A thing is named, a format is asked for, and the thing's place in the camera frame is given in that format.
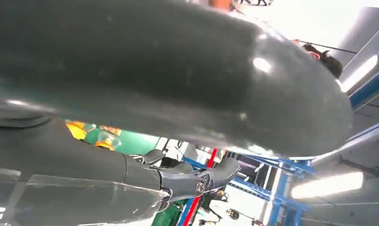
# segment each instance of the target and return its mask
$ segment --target dark hair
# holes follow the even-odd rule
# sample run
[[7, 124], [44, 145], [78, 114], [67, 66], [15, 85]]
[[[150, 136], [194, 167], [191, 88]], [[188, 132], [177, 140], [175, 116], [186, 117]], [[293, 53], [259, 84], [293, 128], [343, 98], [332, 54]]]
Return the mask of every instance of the dark hair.
[[336, 78], [341, 76], [342, 70], [344, 69], [342, 63], [332, 56], [328, 56], [328, 51], [320, 52], [310, 44], [305, 44], [303, 48], [318, 54], [320, 56], [320, 62], [322, 62]]

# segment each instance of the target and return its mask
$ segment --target yellow object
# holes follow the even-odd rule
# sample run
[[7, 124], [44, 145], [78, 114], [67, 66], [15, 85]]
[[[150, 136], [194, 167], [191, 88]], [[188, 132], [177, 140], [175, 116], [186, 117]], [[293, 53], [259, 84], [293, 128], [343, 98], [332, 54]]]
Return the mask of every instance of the yellow object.
[[85, 136], [87, 135], [87, 132], [85, 132], [83, 129], [80, 127], [73, 125], [73, 124], [67, 124], [66, 126], [69, 128], [70, 132], [72, 133], [73, 137], [76, 139], [84, 139]]
[[120, 136], [121, 133], [122, 133], [121, 129], [113, 128], [113, 127], [110, 127], [110, 126], [103, 126], [103, 125], [101, 125], [101, 126], [99, 126], [99, 128], [102, 129], [102, 130], [106, 130], [108, 132], [111, 132], [111, 133], [113, 133], [113, 134], [115, 134], [117, 136]]
[[98, 141], [95, 143], [95, 146], [105, 147], [111, 151], [114, 151], [122, 143], [120, 139], [110, 132], [101, 131], [98, 134]]

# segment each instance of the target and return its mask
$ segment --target blue steel beam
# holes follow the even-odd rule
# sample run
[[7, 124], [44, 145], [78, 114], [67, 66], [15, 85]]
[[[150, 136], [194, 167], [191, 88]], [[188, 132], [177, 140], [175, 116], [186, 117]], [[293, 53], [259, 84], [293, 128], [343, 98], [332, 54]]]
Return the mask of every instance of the blue steel beam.
[[308, 172], [310, 174], [314, 174], [315, 171], [312, 167], [302, 164], [302, 163], [297, 163], [294, 162], [294, 160], [290, 159], [273, 159], [273, 158], [267, 158], [267, 157], [262, 157], [262, 156], [251, 156], [251, 155], [245, 155], [245, 157], [250, 158], [252, 160], [262, 162], [266, 165], [282, 169], [285, 172], [288, 172], [290, 174], [293, 174], [297, 177], [303, 178], [304, 172]]
[[243, 186], [249, 187], [251, 190], [253, 190], [256, 194], [259, 194], [263, 197], [265, 197], [267, 200], [272, 201], [274, 204], [277, 205], [287, 205], [287, 206], [294, 206], [297, 207], [298, 209], [308, 211], [309, 207], [303, 203], [296, 202], [292, 199], [286, 198], [280, 194], [275, 194], [273, 195], [270, 191], [263, 189], [257, 185], [254, 185], [252, 183], [246, 182], [241, 180], [240, 178], [235, 177], [231, 183], [234, 184], [234, 182], [239, 183]]

